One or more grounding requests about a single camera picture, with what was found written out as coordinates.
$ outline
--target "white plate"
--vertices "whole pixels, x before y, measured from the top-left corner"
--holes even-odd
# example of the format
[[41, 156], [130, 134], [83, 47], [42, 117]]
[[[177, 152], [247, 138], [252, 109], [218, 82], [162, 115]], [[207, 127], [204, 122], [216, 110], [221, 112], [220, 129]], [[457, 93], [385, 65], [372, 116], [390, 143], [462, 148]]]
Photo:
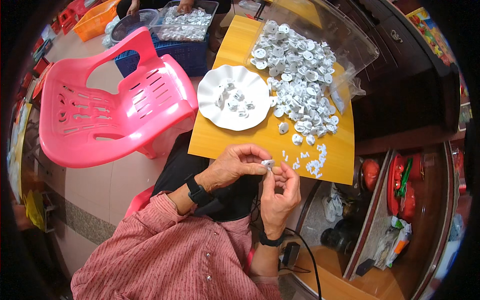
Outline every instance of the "white plate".
[[[254, 109], [248, 110], [249, 115], [246, 118], [239, 117], [236, 111], [230, 111], [227, 107], [228, 100], [221, 107], [215, 105], [220, 95], [219, 86], [225, 85], [228, 78], [233, 79], [235, 84], [229, 99], [240, 89], [245, 95], [243, 101], [251, 100], [255, 104]], [[269, 96], [268, 86], [260, 75], [243, 66], [223, 65], [208, 71], [198, 84], [198, 109], [216, 126], [241, 131], [255, 127], [265, 119], [270, 109]]]

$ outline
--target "pink striped shirt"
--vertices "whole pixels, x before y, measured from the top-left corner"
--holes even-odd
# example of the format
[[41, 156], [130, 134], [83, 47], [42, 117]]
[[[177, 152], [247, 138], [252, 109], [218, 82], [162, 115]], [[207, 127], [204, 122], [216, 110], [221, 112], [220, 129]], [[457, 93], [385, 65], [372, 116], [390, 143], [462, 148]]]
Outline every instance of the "pink striped shirt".
[[250, 216], [180, 216], [165, 195], [123, 219], [72, 278], [74, 299], [281, 299], [277, 277], [242, 270]]

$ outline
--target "drawer handle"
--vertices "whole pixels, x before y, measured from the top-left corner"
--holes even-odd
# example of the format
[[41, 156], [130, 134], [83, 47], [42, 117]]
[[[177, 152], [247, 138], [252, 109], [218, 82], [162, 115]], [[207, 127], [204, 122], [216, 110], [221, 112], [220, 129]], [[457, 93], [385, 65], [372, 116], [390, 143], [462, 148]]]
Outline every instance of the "drawer handle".
[[398, 33], [396, 33], [395, 30], [392, 30], [392, 32], [390, 32], [390, 35], [392, 36], [392, 39], [398, 43], [403, 43], [403, 39], [398, 35]]

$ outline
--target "tiled floor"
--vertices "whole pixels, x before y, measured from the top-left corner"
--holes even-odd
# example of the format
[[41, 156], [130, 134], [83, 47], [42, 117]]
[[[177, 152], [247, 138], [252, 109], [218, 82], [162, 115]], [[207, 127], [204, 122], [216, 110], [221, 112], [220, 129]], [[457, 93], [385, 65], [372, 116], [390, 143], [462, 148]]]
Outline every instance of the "tiled floor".
[[[238, 6], [236, 6], [236, 12], [240, 15], [244, 15], [245, 12], [254, 14], [254, 12], [243, 10]], [[105, 50], [101, 45], [102, 38], [103, 35], [82, 42], [73, 31], [66, 36], [60, 33], [53, 41], [52, 49], [46, 58], [49, 61], [58, 61], [65, 58], [90, 57], [102, 53]], [[114, 61], [109, 61], [94, 70], [87, 80], [87, 86], [115, 94], [118, 92], [118, 82], [122, 79]], [[201, 79], [201, 77], [191, 78], [195, 89]], [[41, 172], [39, 176], [73, 205], [116, 226], [123, 219], [132, 198], [155, 183], [176, 137], [192, 128], [193, 124], [186, 120], [157, 137], [154, 149], [158, 156], [152, 160], [134, 152], [101, 166], [73, 169], [54, 164], [40, 150], [40, 161], [45, 169], [39, 168], [39, 172]], [[315, 182], [316, 180], [302, 178], [302, 205]], [[289, 218], [288, 226], [290, 228], [295, 228], [302, 205]], [[96, 248], [96, 244], [59, 220], [56, 220], [56, 227], [55, 236], [58, 250], [63, 256], [64, 272], [72, 275], [85, 263]]]

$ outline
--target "wooden cabinet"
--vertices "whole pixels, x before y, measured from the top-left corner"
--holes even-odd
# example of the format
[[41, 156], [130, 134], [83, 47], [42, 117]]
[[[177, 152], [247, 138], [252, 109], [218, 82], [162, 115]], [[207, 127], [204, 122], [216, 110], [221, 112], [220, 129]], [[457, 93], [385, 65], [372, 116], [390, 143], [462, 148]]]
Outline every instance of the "wooden cabinet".
[[[408, 156], [422, 153], [425, 157], [423, 180], [411, 180], [415, 190], [415, 216], [412, 220], [412, 238], [392, 268], [376, 267], [363, 276], [357, 274], [360, 264], [373, 258], [378, 241], [391, 222], [387, 208], [387, 179], [393, 157], [397, 151], [370, 156], [381, 162], [375, 190], [367, 201], [368, 210], [352, 255], [337, 253], [319, 242], [323, 230], [333, 223], [324, 219], [322, 198], [327, 182], [322, 182], [300, 218], [300, 233], [309, 244], [316, 260], [322, 297], [333, 299], [418, 299], [431, 280], [435, 266], [445, 247], [454, 207], [453, 159], [449, 142], [423, 148], [399, 151]], [[305, 249], [299, 253], [296, 265], [312, 270], [312, 260]], [[314, 299], [317, 291], [315, 274], [289, 275], [290, 282], [302, 287], [306, 299]]]
[[367, 93], [352, 100], [355, 142], [426, 126], [457, 130], [458, 69], [430, 50], [416, 27], [386, 0], [330, 0], [363, 30], [380, 55], [361, 71]]

